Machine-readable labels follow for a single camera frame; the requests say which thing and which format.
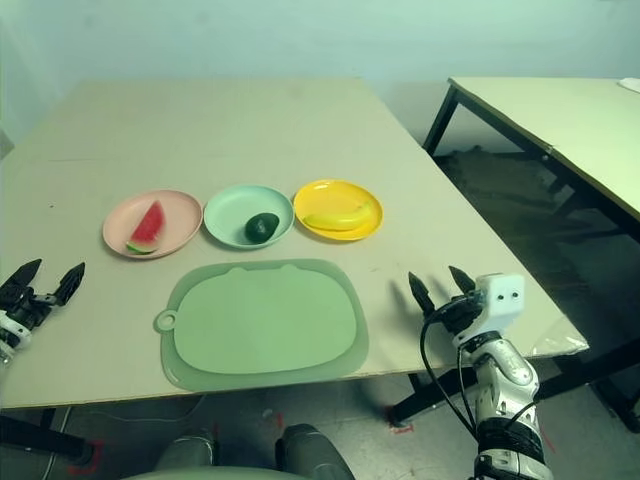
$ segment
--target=plate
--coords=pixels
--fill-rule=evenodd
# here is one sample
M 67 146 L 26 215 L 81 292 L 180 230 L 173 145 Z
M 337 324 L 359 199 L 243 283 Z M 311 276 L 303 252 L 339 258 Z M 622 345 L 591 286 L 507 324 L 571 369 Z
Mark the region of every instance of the plate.
M 156 200 L 162 204 L 166 218 L 164 234 L 155 252 L 136 255 L 127 250 L 127 240 Z M 102 238 L 109 248 L 120 255 L 147 260 L 169 255 L 182 248 L 193 238 L 201 223 L 202 207 L 194 197 L 177 190 L 153 190 L 128 198 L 113 209 L 102 226 Z
M 302 221 L 311 214 L 353 212 L 367 203 L 372 215 L 354 230 L 322 230 Z M 375 233 L 382 224 L 383 211 L 378 199 L 366 189 L 344 180 L 318 180 L 305 185 L 296 193 L 293 206 L 296 217 L 306 229 L 333 240 L 361 240 Z
M 249 219 L 259 213 L 273 213 L 280 223 L 269 240 L 252 243 L 244 234 L 244 228 Z M 204 209 L 204 224 L 209 233 L 225 245 L 244 250 L 274 244 L 291 230 L 293 218 L 289 199 L 278 190 L 262 185 L 229 187 L 209 200 Z

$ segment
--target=gray floor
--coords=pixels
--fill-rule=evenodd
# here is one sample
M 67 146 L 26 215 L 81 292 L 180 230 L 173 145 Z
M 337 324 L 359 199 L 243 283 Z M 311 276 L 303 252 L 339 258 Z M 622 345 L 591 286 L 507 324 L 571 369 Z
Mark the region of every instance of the gray floor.
M 554 237 L 597 229 L 606 220 L 586 210 L 551 221 L 549 213 L 566 192 L 548 195 L 545 186 L 552 178 L 533 163 L 475 151 L 454 158 L 447 173 L 589 338 L 595 354 L 638 336 L 640 247 L 635 242 L 622 236 L 578 243 Z M 543 376 L 555 368 L 550 361 L 536 367 Z M 633 391 L 638 379 L 630 369 L 617 381 Z M 475 445 L 447 408 L 414 418 L 403 431 L 387 424 L 384 407 L 410 393 L 406 377 L 388 376 L 210 395 L 201 402 L 181 397 L 78 407 L 67 431 L 104 443 L 98 469 L 71 475 L 65 462 L 57 461 L 49 479 L 115 480 L 148 471 L 162 449 L 190 427 L 216 434 L 224 465 L 269 468 L 283 427 L 300 422 L 324 432 L 357 478 L 468 478 Z M 193 407 L 187 418 L 171 421 Z M 539 411 L 547 461 L 557 479 L 640 478 L 640 436 L 629 433 L 589 387 L 547 400 Z M 13 414 L 37 419 L 38 412 Z M 63 414 L 60 409 L 56 425 Z M 47 461 L 47 456 L 0 448 L 0 480 L 39 480 Z
M 543 365 L 541 370 L 549 370 Z M 285 425 L 312 423 L 343 454 L 357 478 L 462 480 L 475 444 L 446 408 L 423 413 L 407 431 L 391 428 L 383 408 L 411 391 L 406 377 L 333 382 L 210 395 L 174 423 L 128 419 L 179 418 L 199 397 L 86 406 L 72 411 L 67 431 L 104 442 L 96 473 L 73 476 L 57 461 L 52 480 L 117 479 L 153 467 L 162 449 L 189 427 L 213 430 L 224 465 L 273 467 L 273 445 Z M 547 461 L 557 479 L 640 478 L 640 436 L 627 432 L 589 388 L 540 407 Z M 64 409 L 56 418 L 59 422 Z M 0 478 L 39 480 L 47 457 L 3 449 Z

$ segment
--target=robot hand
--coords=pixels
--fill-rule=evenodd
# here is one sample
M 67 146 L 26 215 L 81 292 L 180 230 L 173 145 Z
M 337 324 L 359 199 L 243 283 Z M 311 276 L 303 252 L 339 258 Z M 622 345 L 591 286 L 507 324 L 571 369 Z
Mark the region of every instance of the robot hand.
M 35 277 L 41 260 L 21 266 L 0 285 L 0 364 L 8 364 L 15 350 L 31 342 L 31 331 L 39 327 L 54 306 L 63 306 L 80 286 L 84 263 L 69 270 L 56 291 L 35 295 L 29 283 Z

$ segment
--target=yellow plate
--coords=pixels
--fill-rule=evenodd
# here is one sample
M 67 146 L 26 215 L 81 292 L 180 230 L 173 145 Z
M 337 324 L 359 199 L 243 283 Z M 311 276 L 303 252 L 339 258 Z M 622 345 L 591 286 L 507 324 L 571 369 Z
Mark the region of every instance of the yellow plate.
M 303 219 L 312 214 L 350 213 L 368 203 L 371 217 L 354 230 L 322 230 L 310 227 Z M 334 240 L 361 240 L 372 235 L 382 224 L 382 205 L 376 197 L 362 187 L 344 180 L 318 180 L 296 193 L 293 208 L 300 223 L 313 233 Z

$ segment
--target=pink plate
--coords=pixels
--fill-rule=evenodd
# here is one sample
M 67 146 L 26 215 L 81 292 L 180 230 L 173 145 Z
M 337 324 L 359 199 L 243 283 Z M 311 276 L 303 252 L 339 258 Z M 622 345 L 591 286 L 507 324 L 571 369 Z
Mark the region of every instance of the pink plate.
M 160 246 L 149 255 L 136 255 L 127 250 L 127 240 L 156 200 L 162 204 L 167 222 Z M 109 248 L 125 257 L 158 258 L 183 247 L 201 223 L 202 207 L 194 197 L 176 190 L 153 190 L 129 198 L 113 209 L 102 226 L 102 237 Z

